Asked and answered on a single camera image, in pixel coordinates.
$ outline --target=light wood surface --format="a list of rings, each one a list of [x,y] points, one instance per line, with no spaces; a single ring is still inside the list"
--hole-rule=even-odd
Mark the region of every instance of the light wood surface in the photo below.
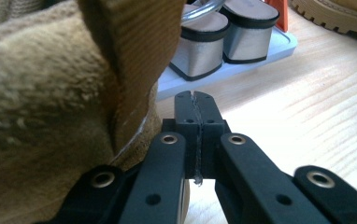
[[[314,25],[289,8],[293,56],[197,91],[211,94],[235,133],[251,137],[292,175],[317,165],[357,189],[357,35]],[[173,118],[173,99],[157,103]],[[192,185],[186,223],[224,223],[212,181]]]

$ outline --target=metal rivet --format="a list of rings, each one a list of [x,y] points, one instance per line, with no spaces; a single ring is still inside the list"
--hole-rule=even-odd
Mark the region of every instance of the metal rivet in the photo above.
[[[105,188],[114,182],[115,175],[112,172],[101,172],[92,178],[92,186],[97,189]]]
[[[229,138],[228,138],[228,141],[232,144],[235,144],[235,145],[243,145],[246,143],[246,139],[242,136],[239,136],[239,135],[231,135]]]
[[[330,176],[318,171],[308,172],[307,179],[314,185],[325,189],[332,189],[336,186],[336,182]]]
[[[175,135],[167,134],[162,136],[161,141],[165,144],[175,144],[178,141],[178,139]]]

